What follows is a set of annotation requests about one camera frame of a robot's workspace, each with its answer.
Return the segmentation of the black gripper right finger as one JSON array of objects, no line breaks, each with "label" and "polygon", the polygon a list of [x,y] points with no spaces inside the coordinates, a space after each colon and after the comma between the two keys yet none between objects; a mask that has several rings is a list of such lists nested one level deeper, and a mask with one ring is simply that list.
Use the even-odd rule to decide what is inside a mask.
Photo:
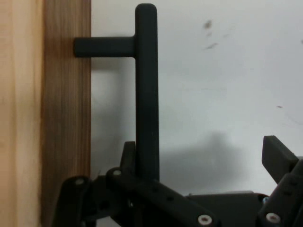
[{"label": "black gripper right finger", "polygon": [[265,136],[262,164],[277,183],[258,212],[260,227],[301,227],[303,225],[303,160],[277,137]]}]

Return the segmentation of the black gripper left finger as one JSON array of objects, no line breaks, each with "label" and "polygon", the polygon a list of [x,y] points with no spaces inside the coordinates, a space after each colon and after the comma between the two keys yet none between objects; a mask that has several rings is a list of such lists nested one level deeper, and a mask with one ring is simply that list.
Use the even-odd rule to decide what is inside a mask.
[{"label": "black gripper left finger", "polygon": [[211,211],[155,180],[135,175],[134,142],[126,142],[120,166],[91,180],[68,178],[55,209],[55,227],[94,227],[111,217],[124,227],[218,227]]}]

